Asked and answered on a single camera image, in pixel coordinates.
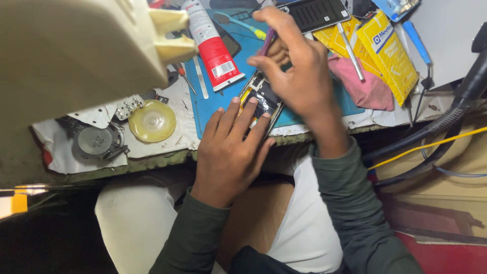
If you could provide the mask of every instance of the yellow wire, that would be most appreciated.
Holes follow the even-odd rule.
[[[460,134],[460,135],[457,135],[457,136],[453,136],[453,137],[450,137],[448,139],[444,139],[444,140],[441,140],[439,142],[432,143],[432,144],[429,144],[429,145],[424,145],[424,146],[412,148],[412,149],[410,149],[410,150],[408,150],[406,152],[403,152],[403,153],[397,155],[396,157],[392,157],[389,160],[385,160],[385,161],[383,161],[381,163],[378,163],[375,166],[371,166],[369,168],[369,170],[374,169],[376,167],[379,167],[381,165],[385,165],[385,164],[390,163],[390,162],[392,162],[394,160],[397,160],[397,159],[403,157],[404,155],[406,155],[408,153],[411,153],[413,151],[420,150],[420,149],[423,149],[423,148],[429,148],[429,147],[432,147],[432,146],[435,146],[435,145],[441,145],[441,144],[444,144],[444,143],[448,143],[448,142],[457,140],[458,138],[462,138],[462,137],[469,136],[469,135],[474,135],[474,134],[477,134],[477,133],[480,133],[480,132],[484,132],[484,131],[487,131],[487,127],[483,127],[483,128],[479,128],[479,129],[476,129],[476,130],[472,130],[470,132],[466,132],[466,133],[463,133],[463,134]]]

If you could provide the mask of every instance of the hand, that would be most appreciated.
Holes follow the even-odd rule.
[[[328,69],[326,47],[306,39],[293,17],[275,7],[252,14],[266,22],[279,35],[267,56],[252,56],[247,63],[264,72],[272,90],[315,134],[321,157],[335,158],[348,151],[348,140],[341,124]],[[291,60],[286,72],[280,66]]]
[[[226,112],[223,108],[214,112],[198,147],[196,181],[191,195],[212,207],[228,207],[247,189],[261,172],[269,148],[276,143],[270,138],[261,145],[270,121],[268,113],[259,118],[243,141],[257,108],[257,99],[251,98],[235,120],[239,106],[240,99],[235,97]]]
[[[252,56],[247,63],[260,68],[269,78],[272,90],[295,113],[306,117],[333,102],[326,47],[306,39],[289,14],[274,7],[265,7],[252,14],[265,21],[279,34],[266,56]],[[280,65],[291,60],[286,72]]]

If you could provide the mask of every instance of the pink cloth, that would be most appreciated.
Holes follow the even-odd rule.
[[[333,54],[328,58],[328,66],[333,74],[343,83],[357,107],[387,110],[394,109],[393,93],[377,75],[364,70],[362,62],[357,58],[364,75],[360,81],[350,58],[338,57]]]

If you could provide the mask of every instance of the blue wire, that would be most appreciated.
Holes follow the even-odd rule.
[[[426,150],[424,148],[421,149],[421,154],[423,155],[423,158],[426,159]],[[446,169],[442,169],[441,167],[437,167],[433,165],[435,169],[438,171],[441,171],[445,174],[451,175],[451,176],[456,176],[456,177],[462,177],[462,178],[480,178],[480,177],[487,177],[487,174],[470,174],[470,173],[462,173],[462,172],[454,172],[454,171],[449,171]]]

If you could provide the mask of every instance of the sleeve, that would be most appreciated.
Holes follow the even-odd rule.
[[[150,274],[209,274],[213,269],[230,209],[211,207],[193,198],[190,192],[191,188]]]
[[[361,151],[351,138],[349,152],[320,159],[310,148],[319,192],[338,233],[345,263],[352,273],[422,273],[403,243],[384,219],[382,204],[367,180]]]

